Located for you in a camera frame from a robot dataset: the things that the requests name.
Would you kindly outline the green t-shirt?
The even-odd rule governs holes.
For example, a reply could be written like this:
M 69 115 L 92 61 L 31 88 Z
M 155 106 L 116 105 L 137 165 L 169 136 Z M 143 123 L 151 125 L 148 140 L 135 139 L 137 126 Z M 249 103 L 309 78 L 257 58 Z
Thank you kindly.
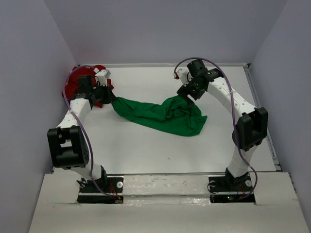
M 128 121 L 178 136 L 199 135 L 207 121 L 199 107 L 188 105 L 180 96 L 168 98 L 162 104 L 116 97 L 111 105 L 120 117 Z

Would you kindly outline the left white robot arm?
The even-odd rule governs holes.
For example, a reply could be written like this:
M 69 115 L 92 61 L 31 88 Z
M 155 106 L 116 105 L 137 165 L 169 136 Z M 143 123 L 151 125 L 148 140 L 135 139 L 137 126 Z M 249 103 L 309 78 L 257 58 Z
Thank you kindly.
M 103 166 L 96 164 L 90 139 L 83 127 L 83 121 L 95 103 L 108 104 L 111 101 L 111 82 L 109 76 L 97 74 L 78 77 L 78 87 L 72 97 L 65 98 L 68 111 L 61 123 L 47 132 L 48 144 L 55 168 L 78 173 L 98 192 L 108 186 L 108 177 Z

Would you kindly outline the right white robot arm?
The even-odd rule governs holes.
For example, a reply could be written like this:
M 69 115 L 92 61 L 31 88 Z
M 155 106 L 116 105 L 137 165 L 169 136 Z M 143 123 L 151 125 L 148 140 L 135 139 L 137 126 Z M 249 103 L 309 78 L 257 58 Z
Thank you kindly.
M 268 112 L 250 104 L 236 92 L 219 66 L 208 69 L 203 58 L 192 57 L 187 61 L 186 69 L 176 65 L 173 70 L 174 78 L 182 83 L 177 94 L 193 105 L 204 93 L 209 93 L 231 113 L 233 156 L 225 175 L 211 180 L 211 183 L 218 191 L 234 191 L 245 184 L 248 170 L 253 169 L 250 161 L 268 133 Z

